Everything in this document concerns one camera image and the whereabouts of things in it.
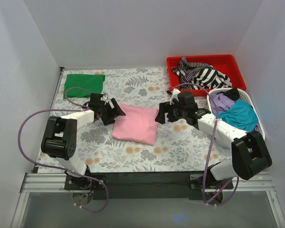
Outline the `pink t-shirt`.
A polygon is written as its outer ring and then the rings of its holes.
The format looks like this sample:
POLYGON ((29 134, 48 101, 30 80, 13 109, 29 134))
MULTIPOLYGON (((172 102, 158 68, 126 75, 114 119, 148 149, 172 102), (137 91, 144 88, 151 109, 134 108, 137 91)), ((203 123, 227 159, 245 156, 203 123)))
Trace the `pink t-shirt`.
POLYGON ((159 124, 155 121, 158 109, 127 104, 120 104, 120 108, 126 115, 115 119, 112 137, 153 146, 159 124))

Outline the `green t-shirt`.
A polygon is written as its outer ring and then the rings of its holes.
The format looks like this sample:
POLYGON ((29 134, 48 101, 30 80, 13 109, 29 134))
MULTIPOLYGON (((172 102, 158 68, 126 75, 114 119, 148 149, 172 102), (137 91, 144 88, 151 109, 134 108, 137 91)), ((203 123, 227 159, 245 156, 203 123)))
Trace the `green t-shirt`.
POLYGON ((66 76, 63 98, 66 99, 66 91, 73 87, 82 88, 88 91, 88 93, 82 90, 74 89, 67 93, 68 98, 89 98, 90 93, 101 94, 104 81, 105 75, 68 74, 66 76))

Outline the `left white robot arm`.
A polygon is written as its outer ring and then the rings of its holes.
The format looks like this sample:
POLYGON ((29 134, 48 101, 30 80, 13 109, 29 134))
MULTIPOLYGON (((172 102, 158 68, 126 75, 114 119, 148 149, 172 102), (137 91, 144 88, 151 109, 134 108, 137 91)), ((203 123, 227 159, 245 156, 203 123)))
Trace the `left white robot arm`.
POLYGON ((81 190, 91 186, 92 179, 88 176, 88 166, 79 158, 76 151, 77 131, 101 119, 104 125, 115 123, 119 116, 125 116, 117 101, 104 100, 103 94, 92 93, 90 101, 82 105, 82 111, 64 116, 49 117, 41 142, 41 151, 49 157, 56 159, 63 170, 76 177, 75 184, 81 190))

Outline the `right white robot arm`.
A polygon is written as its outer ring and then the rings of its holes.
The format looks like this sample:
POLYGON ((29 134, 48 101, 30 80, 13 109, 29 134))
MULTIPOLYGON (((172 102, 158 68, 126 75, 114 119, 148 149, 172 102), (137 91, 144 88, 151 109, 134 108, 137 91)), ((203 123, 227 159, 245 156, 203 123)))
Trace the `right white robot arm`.
POLYGON ((192 93, 175 89, 170 101, 159 104, 155 121, 165 124, 179 119, 210 134, 231 150, 230 161, 211 165, 205 171, 203 181, 211 189, 218 188, 223 180, 234 177, 247 181, 272 165, 272 158, 260 132, 247 132, 217 120, 211 111, 198 108, 192 93))

